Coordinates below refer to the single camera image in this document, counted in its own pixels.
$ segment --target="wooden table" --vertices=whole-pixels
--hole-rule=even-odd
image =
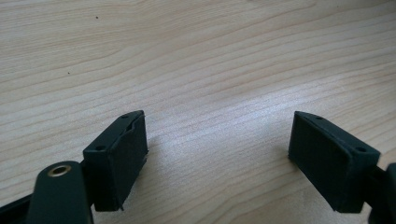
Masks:
[[[396,2],[0,3],[0,205],[143,109],[148,162],[96,223],[365,223],[288,160],[293,112],[396,161]]]

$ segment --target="screw hole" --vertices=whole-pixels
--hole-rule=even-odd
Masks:
[[[359,152],[367,152],[366,148],[364,147],[357,147],[356,148]]]
[[[48,172],[48,175],[51,177],[58,177],[58,176],[67,174],[71,169],[72,169],[72,167],[69,165],[60,165],[55,168],[52,168]]]
[[[102,151],[105,148],[106,148],[105,146],[99,146],[99,147],[96,147],[95,149],[98,150],[98,151]]]

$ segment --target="table surface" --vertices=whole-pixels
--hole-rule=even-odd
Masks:
[[[365,223],[288,160],[296,110],[396,161],[395,1],[4,0],[0,52],[0,205],[139,109],[148,162],[95,223]]]

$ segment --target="small hole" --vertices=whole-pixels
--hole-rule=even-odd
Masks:
[[[131,131],[132,130],[132,123],[130,123],[128,125],[128,127],[126,127],[125,132]]]
[[[359,152],[366,152],[366,148],[364,147],[357,147],[356,150],[358,150]]]
[[[105,148],[106,148],[105,146],[99,146],[99,147],[96,147],[95,149],[98,150],[98,151],[102,151]]]
[[[51,177],[58,177],[58,176],[61,176],[61,175],[65,175],[71,169],[72,169],[72,167],[69,166],[69,165],[60,165],[60,166],[57,166],[57,167],[51,169],[49,171],[48,175],[51,176]]]

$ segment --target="wood grain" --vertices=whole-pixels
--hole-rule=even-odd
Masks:
[[[148,162],[96,223],[365,223],[287,158],[295,110],[396,161],[396,2],[0,3],[0,205],[147,114]]]

